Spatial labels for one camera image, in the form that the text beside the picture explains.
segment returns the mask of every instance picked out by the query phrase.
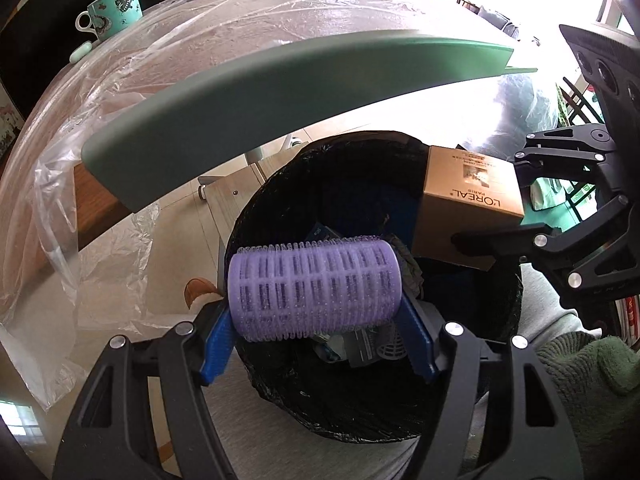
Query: black trash bag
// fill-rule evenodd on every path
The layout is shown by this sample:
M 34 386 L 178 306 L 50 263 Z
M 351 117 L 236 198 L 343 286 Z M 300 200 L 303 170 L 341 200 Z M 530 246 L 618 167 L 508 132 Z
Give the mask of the black trash bag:
M 398 132 L 357 132 L 313 142 L 275 173 L 240 214 L 225 276 L 240 247 L 299 242 L 316 222 L 342 236 L 397 235 L 411 247 L 428 146 Z M 489 272 L 422 258 L 426 299 L 477 336 L 507 341 L 520 319 L 517 262 Z M 437 421 L 444 381 L 425 384 L 409 359 L 363 368 L 326 363 L 309 339 L 236 349 L 263 399 L 314 433 L 343 442 L 396 442 Z

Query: l'oreal box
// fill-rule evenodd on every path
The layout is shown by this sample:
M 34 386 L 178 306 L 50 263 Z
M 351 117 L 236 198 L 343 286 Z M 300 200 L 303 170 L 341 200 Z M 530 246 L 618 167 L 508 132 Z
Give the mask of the l'oreal box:
M 451 236 L 520 224 L 524 216 L 513 164 L 465 150 L 431 146 L 412 253 L 488 270 L 490 256 L 465 256 Z

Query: gray pants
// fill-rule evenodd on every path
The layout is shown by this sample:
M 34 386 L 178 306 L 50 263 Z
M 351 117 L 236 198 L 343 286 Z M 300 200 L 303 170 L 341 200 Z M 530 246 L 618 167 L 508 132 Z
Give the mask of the gray pants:
M 575 310 L 559 306 L 542 274 L 522 266 L 524 296 L 519 333 L 536 346 L 584 330 Z M 599 336 L 599 331 L 591 332 Z M 205 390 L 220 441 L 240 480 L 387 480 L 402 472 L 415 440 L 393 444 L 345 444 L 311 433 L 292 416 L 261 399 L 233 352 L 225 374 Z M 482 435 L 486 399 L 476 406 L 471 445 Z

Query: window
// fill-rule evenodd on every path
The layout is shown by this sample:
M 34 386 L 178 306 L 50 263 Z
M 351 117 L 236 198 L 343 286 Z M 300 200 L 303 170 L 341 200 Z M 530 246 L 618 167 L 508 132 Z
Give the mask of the window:
M 22 446 L 46 444 L 42 430 L 30 406 L 0 401 L 0 416 Z
M 631 34 L 631 35 L 634 34 L 634 31 L 631 28 L 631 25 L 629 25 L 629 22 L 626 20 L 624 16 L 620 16 L 620 22 L 618 23 L 618 28 L 623 32 L 626 32 L 627 34 Z

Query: plastic packaging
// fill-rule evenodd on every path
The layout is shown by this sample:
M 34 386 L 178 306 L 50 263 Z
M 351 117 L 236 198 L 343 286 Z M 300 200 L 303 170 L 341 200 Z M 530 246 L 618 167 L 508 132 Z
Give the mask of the plastic packaging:
M 564 187 L 557 178 L 537 178 L 531 184 L 529 197 L 533 211 L 549 209 L 566 201 Z
M 450 0 L 167 0 L 60 71 L 28 117 L 0 180 L 0 342 L 45 409 L 92 365 L 83 357 L 88 353 L 81 351 L 91 337 L 79 333 L 79 322 L 92 330 L 128 327 L 127 335 L 136 337 L 158 333 L 170 322 L 146 317 L 143 300 L 132 299 L 135 294 L 127 295 L 109 319 L 83 314 L 91 307 L 82 305 L 82 296 L 95 300 L 86 296 L 91 294 L 88 288 L 81 291 L 78 258 L 73 167 L 81 159 L 84 141 L 149 95 L 226 60 L 306 38 L 405 28 L 452 38 L 513 41 Z M 372 59 L 370 69 L 384 62 Z M 469 139 L 493 149 L 500 148 L 503 139 L 492 143 L 492 136 L 504 136 L 507 144 L 517 144 L 521 131 L 555 126 L 556 105 L 548 105 L 546 86 L 532 83 L 535 77 L 431 89 L 419 104 L 424 124 L 431 131 L 440 128 L 447 142 Z M 555 87 L 552 91 L 555 100 Z M 236 105 L 212 104 L 212 134 L 215 107 Z M 242 106 L 250 112 L 250 103 Z M 498 125 L 502 112 L 511 108 L 513 117 Z M 460 126 L 452 132 L 455 122 Z M 409 133 L 414 127 L 396 126 Z M 139 251 L 137 243 L 143 232 L 119 241 L 120 250 L 140 256 L 125 258 L 117 267 L 121 283 L 133 286 L 142 276 L 145 251 Z M 87 276 L 92 286 L 99 286 L 104 269 L 92 269 Z
M 387 322 L 402 282 L 391 246 L 359 237 L 240 249 L 226 291 L 239 335 L 274 341 Z

